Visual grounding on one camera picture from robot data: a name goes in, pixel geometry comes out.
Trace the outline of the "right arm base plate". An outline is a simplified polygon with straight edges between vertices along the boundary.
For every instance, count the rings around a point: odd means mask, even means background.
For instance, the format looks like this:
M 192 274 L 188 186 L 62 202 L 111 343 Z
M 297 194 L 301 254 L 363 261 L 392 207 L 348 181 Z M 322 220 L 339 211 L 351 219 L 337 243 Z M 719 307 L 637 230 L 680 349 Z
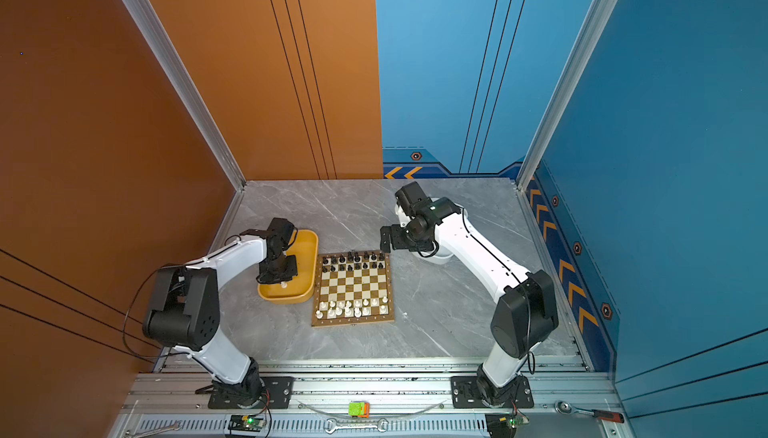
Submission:
M 450 378 L 453 406 L 469 408 L 532 409 L 533 392 L 524 375 L 515 376 L 503 387 L 496 387 L 484 376 L 453 376 Z

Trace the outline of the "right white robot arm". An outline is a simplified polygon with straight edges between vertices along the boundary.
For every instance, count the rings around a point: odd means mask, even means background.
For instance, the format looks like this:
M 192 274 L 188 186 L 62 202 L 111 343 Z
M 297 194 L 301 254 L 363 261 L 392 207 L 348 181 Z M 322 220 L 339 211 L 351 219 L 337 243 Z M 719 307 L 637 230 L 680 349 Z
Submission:
M 504 254 L 469 220 L 466 209 L 448 198 L 408 198 L 398 192 L 398 224 L 381 228 L 386 252 L 407 250 L 443 264 L 455 257 L 473 273 L 495 302 L 490 323 L 494 340 L 479 366 L 476 387 L 483 402 L 509 402 L 525 363 L 559 326 L 555 283 L 543 270 L 533 272 Z

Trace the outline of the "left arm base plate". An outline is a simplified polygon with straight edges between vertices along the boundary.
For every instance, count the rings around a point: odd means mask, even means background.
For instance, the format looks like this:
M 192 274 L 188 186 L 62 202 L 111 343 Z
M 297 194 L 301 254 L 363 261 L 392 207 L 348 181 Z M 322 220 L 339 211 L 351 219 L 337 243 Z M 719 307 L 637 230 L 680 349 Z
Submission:
M 238 385 L 213 381 L 206 388 L 209 409 L 256 409 L 268 407 L 283 410 L 289 407 L 294 386 L 292 376 L 267 376 L 254 383 Z

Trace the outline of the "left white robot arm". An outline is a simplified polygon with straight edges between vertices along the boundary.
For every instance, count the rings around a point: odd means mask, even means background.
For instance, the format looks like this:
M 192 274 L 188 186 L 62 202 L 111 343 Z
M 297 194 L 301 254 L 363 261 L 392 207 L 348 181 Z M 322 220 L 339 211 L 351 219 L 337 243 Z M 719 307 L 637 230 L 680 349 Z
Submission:
M 143 333 L 203 367 L 211 377 L 205 390 L 214 398 L 239 408 L 267 404 L 257 361 L 221 329 L 220 291 L 247 271 L 259 284 L 292 280 L 297 259 L 286 251 L 296 236 L 292 222 L 274 218 L 268 228 L 248 229 L 206 256 L 154 273 Z

